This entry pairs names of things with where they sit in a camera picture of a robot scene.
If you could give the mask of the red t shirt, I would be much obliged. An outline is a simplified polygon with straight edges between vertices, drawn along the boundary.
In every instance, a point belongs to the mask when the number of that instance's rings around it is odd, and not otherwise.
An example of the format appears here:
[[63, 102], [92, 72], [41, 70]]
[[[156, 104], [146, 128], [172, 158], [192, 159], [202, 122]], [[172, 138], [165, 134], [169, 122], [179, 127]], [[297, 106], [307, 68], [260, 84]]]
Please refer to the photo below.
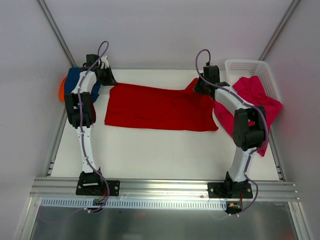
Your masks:
[[119, 83], [109, 92], [107, 126], [170, 131], [217, 131], [215, 102], [194, 91], [194, 78], [185, 89], [163, 89]]

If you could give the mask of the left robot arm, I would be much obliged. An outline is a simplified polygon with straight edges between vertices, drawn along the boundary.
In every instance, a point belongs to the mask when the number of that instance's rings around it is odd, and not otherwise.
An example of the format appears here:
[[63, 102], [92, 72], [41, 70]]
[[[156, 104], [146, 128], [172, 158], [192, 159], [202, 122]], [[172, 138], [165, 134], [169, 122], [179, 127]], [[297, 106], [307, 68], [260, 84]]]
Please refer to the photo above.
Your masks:
[[75, 129], [81, 152], [78, 196], [118, 196], [120, 181], [106, 180], [95, 163], [91, 135], [97, 120], [94, 102], [101, 86], [117, 84], [106, 55], [88, 54], [82, 67], [72, 67], [63, 84], [67, 120]]

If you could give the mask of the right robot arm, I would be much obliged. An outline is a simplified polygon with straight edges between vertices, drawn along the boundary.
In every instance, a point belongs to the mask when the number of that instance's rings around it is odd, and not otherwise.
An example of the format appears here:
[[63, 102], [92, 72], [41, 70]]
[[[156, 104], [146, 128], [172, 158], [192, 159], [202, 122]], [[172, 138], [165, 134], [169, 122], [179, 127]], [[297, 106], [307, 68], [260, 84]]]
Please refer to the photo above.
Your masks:
[[209, 197], [251, 199], [248, 170], [253, 154], [268, 141], [264, 107], [248, 103], [228, 83], [221, 82], [218, 66], [209, 62], [203, 67], [193, 90], [209, 96], [233, 115], [232, 139], [236, 146], [233, 162], [223, 182], [208, 184]]

